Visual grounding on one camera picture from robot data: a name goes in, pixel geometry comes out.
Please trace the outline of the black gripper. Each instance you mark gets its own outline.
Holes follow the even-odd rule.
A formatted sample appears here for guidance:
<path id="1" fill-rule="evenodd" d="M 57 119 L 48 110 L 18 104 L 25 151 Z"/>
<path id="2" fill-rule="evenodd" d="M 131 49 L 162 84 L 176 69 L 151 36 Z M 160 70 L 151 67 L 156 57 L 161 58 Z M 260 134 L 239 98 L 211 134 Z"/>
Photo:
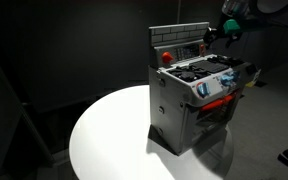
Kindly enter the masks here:
<path id="1" fill-rule="evenodd" d="M 225 44 L 229 48 L 233 42 L 239 41 L 242 36 L 241 27 L 234 19 L 224 20 L 217 28 L 208 27 L 203 37 L 207 48 L 218 39 L 227 38 Z"/>

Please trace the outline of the robot arm with teal band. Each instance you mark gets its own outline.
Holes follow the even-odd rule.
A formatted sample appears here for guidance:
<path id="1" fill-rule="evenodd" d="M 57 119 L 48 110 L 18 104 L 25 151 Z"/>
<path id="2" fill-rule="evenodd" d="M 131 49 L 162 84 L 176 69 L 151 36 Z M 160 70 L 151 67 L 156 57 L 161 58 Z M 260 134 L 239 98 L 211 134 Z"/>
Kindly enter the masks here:
<path id="1" fill-rule="evenodd" d="M 265 12 L 259 6 L 260 0 L 225 0 L 221 16 L 216 28 L 208 27 L 203 41 L 207 49 L 218 39 L 227 38 L 225 44 L 229 48 L 233 42 L 239 41 L 245 32 L 263 30 L 268 27 L 288 29 L 288 23 L 275 19 L 288 11 L 288 2 L 281 8 Z"/>

